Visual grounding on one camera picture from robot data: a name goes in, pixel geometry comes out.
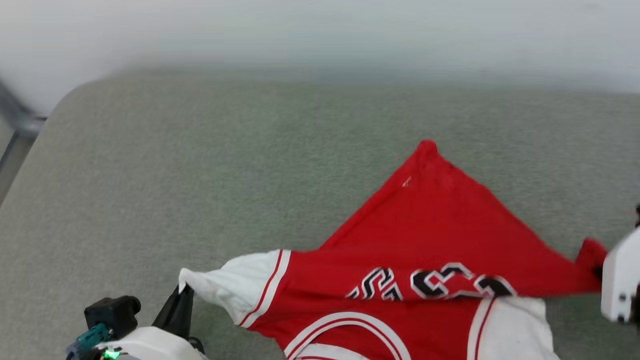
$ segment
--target metal frame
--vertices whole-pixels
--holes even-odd
[[[45,121],[45,118],[34,116],[21,106],[2,83],[0,83],[0,117],[5,118],[18,135],[30,139],[38,137]]]

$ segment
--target gray fabric surface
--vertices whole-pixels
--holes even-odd
[[[101,81],[56,108],[0,208],[3,359],[61,358],[101,297],[137,296],[150,324],[183,266],[318,247],[424,138],[567,256],[632,227],[636,95]],[[596,295],[548,320],[561,359],[640,357]],[[281,358],[199,300],[192,335],[212,360]]]

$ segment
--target green light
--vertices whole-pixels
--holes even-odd
[[[120,353],[117,351],[109,351],[109,350],[105,350],[104,351],[104,358],[105,359],[117,359],[118,356],[120,356]]]

